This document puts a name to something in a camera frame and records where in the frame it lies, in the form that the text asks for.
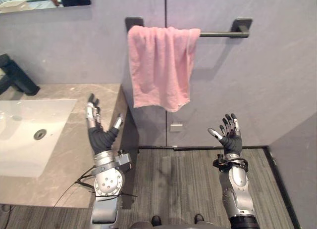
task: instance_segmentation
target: bathroom sink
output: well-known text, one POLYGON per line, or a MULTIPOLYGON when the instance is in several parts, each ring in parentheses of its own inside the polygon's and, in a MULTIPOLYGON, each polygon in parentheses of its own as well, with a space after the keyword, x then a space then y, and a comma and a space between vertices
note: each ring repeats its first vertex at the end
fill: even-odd
POLYGON ((0 101, 0 175, 39 177, 76 101, 0 101))

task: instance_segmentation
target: faucet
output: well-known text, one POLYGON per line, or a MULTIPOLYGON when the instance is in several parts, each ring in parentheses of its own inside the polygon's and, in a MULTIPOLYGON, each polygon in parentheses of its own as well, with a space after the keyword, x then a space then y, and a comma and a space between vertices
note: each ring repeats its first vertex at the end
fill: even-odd
POLYGON ((0 55, 0 69, 5 75, 0 79, 0 94, 10 86, 26 95, 36 95, 40 87, 23 72, 23 70, 7 54, 0 55))

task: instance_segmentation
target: floor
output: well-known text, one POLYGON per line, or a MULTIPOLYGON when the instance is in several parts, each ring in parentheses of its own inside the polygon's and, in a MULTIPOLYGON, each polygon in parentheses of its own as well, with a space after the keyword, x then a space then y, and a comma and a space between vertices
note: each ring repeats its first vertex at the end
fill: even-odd
MULTIPOLYGON (((230 228, 221 202, 218 170, 212 166, 220 150, 140 150, 131 210, 123 210, 120 229, 160 215, 163 224, 190 224, 201 213, 206 221, 230 228)), ((293 228, 262 149, 245 149, 250 193, 261 228, 293 228)), ((91 209, 15 206, 7 229, 86 229, 91 209)), ((1 213, 0 228, 8 213, 1 213)))

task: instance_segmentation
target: shoe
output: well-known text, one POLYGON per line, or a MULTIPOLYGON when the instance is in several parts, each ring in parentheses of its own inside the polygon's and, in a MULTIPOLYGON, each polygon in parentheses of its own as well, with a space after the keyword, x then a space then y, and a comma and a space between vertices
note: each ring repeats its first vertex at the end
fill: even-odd
POLYGON ((159 216, 153 216, 152 220, 151 220, 151 224, 152 224, 153 227, 161 226, 162 225, 162 221, 160 220, 159 216))
POLYGON ((195 221, 195 224, 197 224, 198 222, 203 222, 204 217, 201 214, 196 214, 194 217, 194 221, 195 221))

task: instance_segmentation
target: robotic arm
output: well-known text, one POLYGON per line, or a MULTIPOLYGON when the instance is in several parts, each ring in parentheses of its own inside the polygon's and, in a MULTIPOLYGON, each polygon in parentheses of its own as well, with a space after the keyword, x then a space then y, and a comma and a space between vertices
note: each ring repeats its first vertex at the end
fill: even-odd
POLYGON ((92 175, 96 176, 96 201, 91 216, 91 229, 116 229, 122 206, 120 193, 124 185, 124 174, 118 167, 130 163, 131 158, 129 153, 119 152, 115 155, 111 149, 123 123, 122 116, 119 115, 110 130, 104 132, 98 103, 99 100, 91 94, 86 116, 96 166, 92 170, 92 175))
POLYGON ((220 171, 222 203, 232 229, 260 229, 248 191, 248 162, 240 158, 242 139, 238 120, 234 114, 231 114, 231 117, 228 114, 225 116, 226 119, 222 119, 225 128, 220 125, 222 135, 208 128, 208 132, 224 147, 224 157, 218 154, 218 159, 213 162, 213 166, 220 171))

